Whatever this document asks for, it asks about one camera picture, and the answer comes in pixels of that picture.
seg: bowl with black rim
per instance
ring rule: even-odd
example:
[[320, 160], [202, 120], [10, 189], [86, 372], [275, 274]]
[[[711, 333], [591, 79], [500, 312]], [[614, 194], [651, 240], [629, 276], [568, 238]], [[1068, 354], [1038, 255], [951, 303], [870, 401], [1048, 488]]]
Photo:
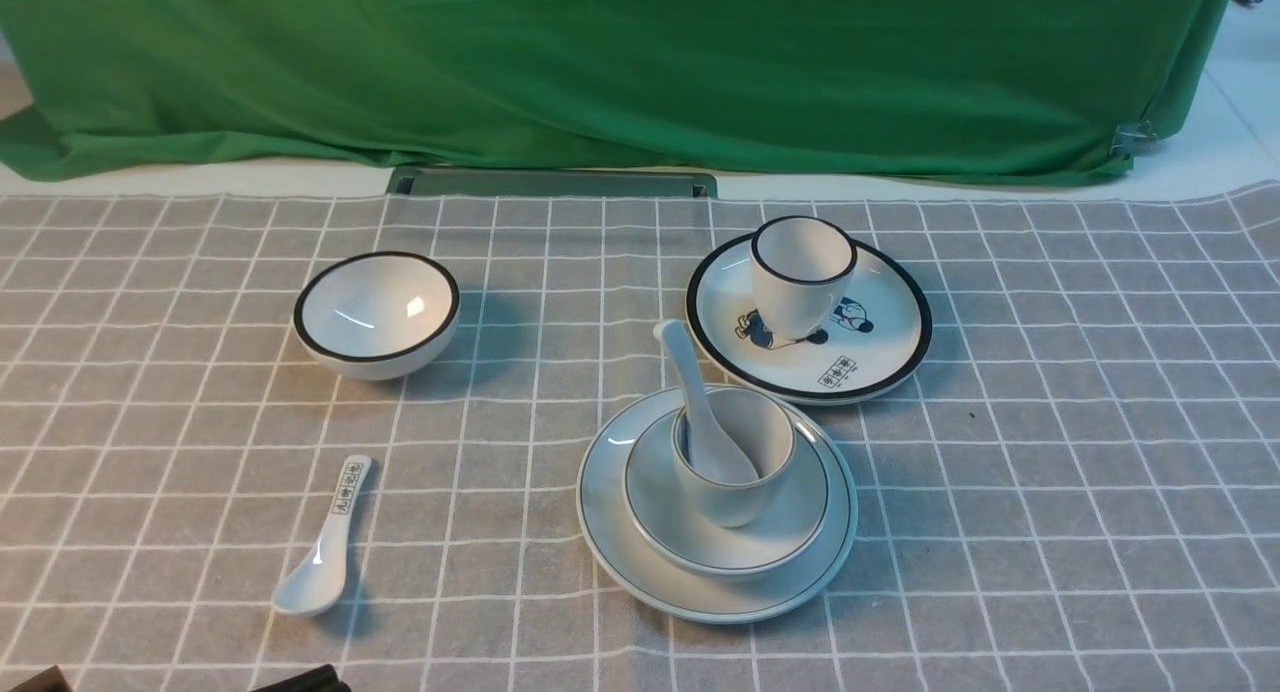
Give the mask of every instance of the bowl with black rim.
[[357, 255], [307, 281], [293, 304], [293, 329], [307, 353], [335, 374], [397, 379], [449, 345], [458, 301], [458, 283], [433, 258]]

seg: plate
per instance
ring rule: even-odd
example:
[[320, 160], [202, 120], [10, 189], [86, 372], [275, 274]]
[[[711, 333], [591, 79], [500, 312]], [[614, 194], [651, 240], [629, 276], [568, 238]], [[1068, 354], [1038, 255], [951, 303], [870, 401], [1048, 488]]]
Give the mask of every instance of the plate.
[[759, 622], [805, 604], [840, 572], [854, 545], [858, 504], [849, 463], [818, 423], [785, 405], [796, 432], [818, 450], [835, 487], [822, 530], [794, 560], [763, 574], [727, 579], [694, 574], [645, 542], [620, 492], [627, 454], [640, 432], [682, 404], [677, 388], [644, 397], [609, 420], [588, 448], [577, 473], [576, 507], [595, 560], [641, 602], [704, 624]]
[[795, 460], [763, 515], [724, 528], [690, 503], [676, 477], [676, 414], [663, 414], [640, 434], [622, 484], [640, 533], [658, 554], [694, 573], [736, 576], [759, 574], [803, 553], [818, 536], [835, 492], [812, 443], [796, 434]]
[[685, 295], [703, 353], [732, 379], [804, 405], [846, 405], [883, 395], [915, 372], [933, 315], [915, 279], [872, 246], [858, 246], [845, 295], [806, 340], [776, 340], [751, 299], [751, 237], [698, 265]]

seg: white cup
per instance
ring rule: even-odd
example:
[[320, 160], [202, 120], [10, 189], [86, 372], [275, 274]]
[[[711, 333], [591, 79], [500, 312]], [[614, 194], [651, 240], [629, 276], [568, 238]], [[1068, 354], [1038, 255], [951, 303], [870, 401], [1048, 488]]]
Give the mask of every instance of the white cup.
[[764, 326], [804, 340], [827, 320], [849, 287], [858, 247], [818, 217], [778, 217], [751, 237], [751, 292]]
[[689, 420], [677, 411], [671, 426], [676, 475], [692, 507], [721, 527], [742, 527], [769, 508], [795, 458], [795, 429], [782, 405], [748, 388], [710, 388], [712, 413], [760, 475], [754, 482], [723, 484], [705, 478], [689, 464]]

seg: ceramic spoon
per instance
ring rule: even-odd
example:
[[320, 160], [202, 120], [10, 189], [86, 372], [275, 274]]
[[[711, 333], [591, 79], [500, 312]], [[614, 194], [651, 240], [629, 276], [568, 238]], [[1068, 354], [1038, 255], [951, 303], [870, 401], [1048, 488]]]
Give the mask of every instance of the ceramic spoon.
[[338, 601], [347, 585], [347, 537], [356, 495], [374, 460], [366, 455], [349, 455], [338, 475], [329, 515], [320, 528], [320, 537], [302, 563], [293, 569], [271, 595], [275, 611], [287, 615], [314, 617]]
[[760, 478], [746, 452], [733, 443], [716, 422], [712, 405], [707, 400], [707, 386], [698, 368], [694, 342], [685, 322], [667, 318], [653, 327], [653, 336], [662, 342], [667, 354], [676, 363], [680, 385], [685, 390], [689, 414], [689, 464], [703, 477], [722, 484], [750, 484]]

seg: stacked dishes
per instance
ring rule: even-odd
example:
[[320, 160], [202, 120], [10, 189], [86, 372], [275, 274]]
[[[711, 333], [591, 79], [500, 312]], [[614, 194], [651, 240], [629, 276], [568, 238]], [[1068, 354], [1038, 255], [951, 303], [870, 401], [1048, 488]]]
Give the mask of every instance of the stacked dishes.
[[[712, 395], [739, 388], [712, 386]], [[677, 475], [684, 397], [658, 391], [605, 423], [582, 459], [579, 523], [620, 586], [664, 613], [707, 624], [768, 619], [813, 599], [854, 545], [852, 473], [814, 420], [782, 402], [794, 437], [777, 498], [741, 527], [717, 524]]]
[[[818, 595], [858, 531], [847, 462], [788, 402], [855, 404], [897, 386], [928, 350], [929, 306], [878, 249], [817, 217], [781, 217], [709, 255], [686, 312], [704, 353], [750, 390], [712, 386], [712, 414], [700, 413], [696, 365], [655, 331], [685, 393], [644, 397], [605, 423], [579, 471], [579, 522], [596, 562], [645, 604], [758, 622]], [[689, 429], [708, 417], [758, 477], [700, 473], [709, 452]]]

